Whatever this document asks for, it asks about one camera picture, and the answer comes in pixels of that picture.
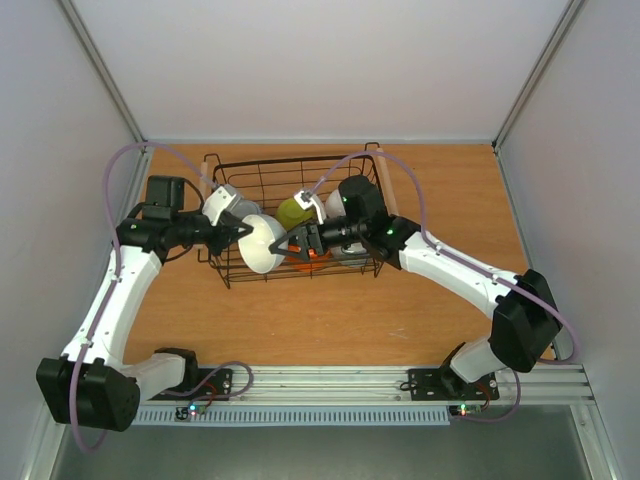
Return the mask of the orange rimmed stack bowl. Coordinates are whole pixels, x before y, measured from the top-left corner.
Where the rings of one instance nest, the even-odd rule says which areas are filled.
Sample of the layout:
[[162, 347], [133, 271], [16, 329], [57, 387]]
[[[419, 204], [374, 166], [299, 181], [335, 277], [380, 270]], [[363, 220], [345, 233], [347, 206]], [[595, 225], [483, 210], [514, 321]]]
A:
[[310, 249], [308, 261], [293, 256], [288, 256], [286, 260], [296, 271], [311, 273], [327, 268], [332, 260], [332, 253], [328, 251], [319, 255], [315, 250]]

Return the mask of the white bottom stack bowl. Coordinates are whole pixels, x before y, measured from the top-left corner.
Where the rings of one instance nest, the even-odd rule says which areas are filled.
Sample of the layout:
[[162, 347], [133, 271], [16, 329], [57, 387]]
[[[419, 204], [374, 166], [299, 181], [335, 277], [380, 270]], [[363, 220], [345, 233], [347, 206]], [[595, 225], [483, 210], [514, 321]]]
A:
[[286, 233], [284, 227], [266, 214], [250, 214], [242, 222], [252, 228], [250, 234], [238, 240], [239, 252], [246, 266], [257, 274], [266, 274], [279, 267], [285, 256], [272, 253], [269, 247]]

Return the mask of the blue patterned plate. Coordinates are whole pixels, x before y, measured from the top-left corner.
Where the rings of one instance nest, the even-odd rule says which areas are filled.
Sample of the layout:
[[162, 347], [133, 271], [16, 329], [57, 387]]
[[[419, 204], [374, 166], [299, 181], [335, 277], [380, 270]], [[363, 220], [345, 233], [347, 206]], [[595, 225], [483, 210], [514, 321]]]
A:
[[244, 219], [248, 215], [261, 214], [262, 210], [256, 202], [241, 199], [231, 209], [231, 213], [239, 219]]

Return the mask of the lime green bowl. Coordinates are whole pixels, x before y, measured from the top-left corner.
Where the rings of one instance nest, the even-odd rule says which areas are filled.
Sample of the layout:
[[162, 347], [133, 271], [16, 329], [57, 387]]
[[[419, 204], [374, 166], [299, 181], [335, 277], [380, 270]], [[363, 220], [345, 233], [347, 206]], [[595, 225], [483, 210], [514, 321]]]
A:
[[275, 213], [275, 219], [286, 232], [315, 218], [313, 210], [303, 210], [294, 198], [288, 198], [281, 202]]

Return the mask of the plain white bowl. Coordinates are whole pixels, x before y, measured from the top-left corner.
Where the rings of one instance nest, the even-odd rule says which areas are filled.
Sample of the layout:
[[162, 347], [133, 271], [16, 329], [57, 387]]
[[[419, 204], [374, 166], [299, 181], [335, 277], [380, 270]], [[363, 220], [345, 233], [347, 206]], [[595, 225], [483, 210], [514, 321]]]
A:
[[326, 199], [325, 211], [328, 218], [342, 217], [346, 215], [343, 198], [338, 189], [333, 190]]

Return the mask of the dotted patterned white bowl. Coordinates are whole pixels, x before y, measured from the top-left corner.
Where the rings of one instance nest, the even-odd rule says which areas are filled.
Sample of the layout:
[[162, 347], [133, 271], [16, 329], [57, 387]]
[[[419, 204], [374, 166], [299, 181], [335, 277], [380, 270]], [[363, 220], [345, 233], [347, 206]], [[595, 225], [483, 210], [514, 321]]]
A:
[[332, 247], [330, 251], [339, 264], [350, 268], [365, 267], [369, 260], [369, 254], [361, 243]]

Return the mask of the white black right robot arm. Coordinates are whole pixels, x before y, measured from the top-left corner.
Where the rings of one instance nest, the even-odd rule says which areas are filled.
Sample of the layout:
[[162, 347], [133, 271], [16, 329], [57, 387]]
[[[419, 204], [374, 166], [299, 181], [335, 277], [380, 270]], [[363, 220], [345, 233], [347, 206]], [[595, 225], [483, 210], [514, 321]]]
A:
[[296, 258], [307, 260], [312, 251], [359, 243], [377, 261], [427, 278], [480, 310], [491, 322], [489, 335], [457, 346], [437, 370], [437, 385], [448, 399], [504, 368], [533, 369], [561, 330], [543, 275], [532, 269], [517, 275], [450, 248], [420, 224], [390, 213], [379, 189], [362, 175], [343, 180], [338, 197], [343, 215], [303, 223], [277, 238], [270, 251], [281, 253], [294, 240]]

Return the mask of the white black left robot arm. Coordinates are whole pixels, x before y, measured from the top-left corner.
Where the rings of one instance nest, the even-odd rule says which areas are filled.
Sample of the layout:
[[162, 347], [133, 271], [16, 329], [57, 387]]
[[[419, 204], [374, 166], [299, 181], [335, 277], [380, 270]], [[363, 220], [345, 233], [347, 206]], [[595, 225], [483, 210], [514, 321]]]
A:
[[184, 208], [190, 181], [153, 175], [145, 198], [116, 228], [116, 245], [102, 284], [73, 339], [57, 358], [43, 359], [36, 381], [53, 419], [111, 431], [126, 430], [141, 402], [159, 395], [193, 399], [207, 385], [191, 350], [165, 347], [135, 365], [124, 350], [142, 301], [171, 250], [203, 245], [220, 253], [250, 226], [233, 214], [242, 195], [225, 184]]

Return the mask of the left small circuit board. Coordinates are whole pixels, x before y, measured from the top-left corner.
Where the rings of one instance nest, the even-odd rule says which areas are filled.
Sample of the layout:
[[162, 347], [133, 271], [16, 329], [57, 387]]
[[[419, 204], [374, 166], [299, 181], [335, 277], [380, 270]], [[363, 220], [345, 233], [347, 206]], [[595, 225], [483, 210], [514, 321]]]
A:
[[179, 422], [192, 421], [204, 415], [208, 408], [205, 405], [192, 404], [185, 407], [177, 407], [174, 412], [174, 420]]

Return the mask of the small circuit board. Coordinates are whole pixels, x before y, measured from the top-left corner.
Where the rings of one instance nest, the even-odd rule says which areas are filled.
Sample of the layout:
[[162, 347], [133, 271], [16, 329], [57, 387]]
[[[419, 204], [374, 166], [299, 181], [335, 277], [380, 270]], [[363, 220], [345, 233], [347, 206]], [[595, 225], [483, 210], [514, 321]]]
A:
[[179, 422], [192, 421], [204, 415], [208, 408], [205, 405], [192, 404], [185, 407], [177, 407], [174, 412], [174, 420]]
[[449, 414], [453, 417], [469, 417], [470, 415], [480, 414], [485, 407], [480, 404], [460, 403], [449, 407]]

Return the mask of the right small circuit board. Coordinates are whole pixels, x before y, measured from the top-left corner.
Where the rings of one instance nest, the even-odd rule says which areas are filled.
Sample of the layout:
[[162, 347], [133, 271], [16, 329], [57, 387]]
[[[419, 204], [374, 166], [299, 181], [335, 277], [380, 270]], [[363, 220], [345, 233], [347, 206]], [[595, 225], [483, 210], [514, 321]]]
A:
[[470, 415], [480, 414], [485, 407], [480, 404], [460, 403], [449, 407], [449, 414], [453, 417], [469, 417]]

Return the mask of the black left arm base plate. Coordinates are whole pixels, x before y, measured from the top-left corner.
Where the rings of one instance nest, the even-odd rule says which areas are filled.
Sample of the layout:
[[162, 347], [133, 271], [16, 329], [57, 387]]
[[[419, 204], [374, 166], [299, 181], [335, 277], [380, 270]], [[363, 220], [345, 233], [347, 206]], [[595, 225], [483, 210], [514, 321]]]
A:
[[203, 380], [205, 382], [194, 392], [185, 395], [186, 390], [179, 390], [173, 387], [171, 393], [161, 392], [151, 398], [152, 401], [200, 401], [203, 398], [214, 396], [224, 396], [231, 393], [233, 386], [233, 370], [224, 368], [215, 375], [210, 375], [212, 368], [200, 368], [196, 378], [196, 384], [199, 385]]

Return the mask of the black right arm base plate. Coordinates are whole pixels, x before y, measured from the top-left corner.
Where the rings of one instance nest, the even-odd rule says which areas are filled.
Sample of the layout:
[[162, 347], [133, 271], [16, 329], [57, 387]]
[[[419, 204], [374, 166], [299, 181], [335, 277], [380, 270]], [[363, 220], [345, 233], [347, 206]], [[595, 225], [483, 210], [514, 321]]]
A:
[[466, 383], [453, 373], [440, 368], [411, 368], [404, 387], [413, 401], [494, 401], [500, 398], [494, 374]]

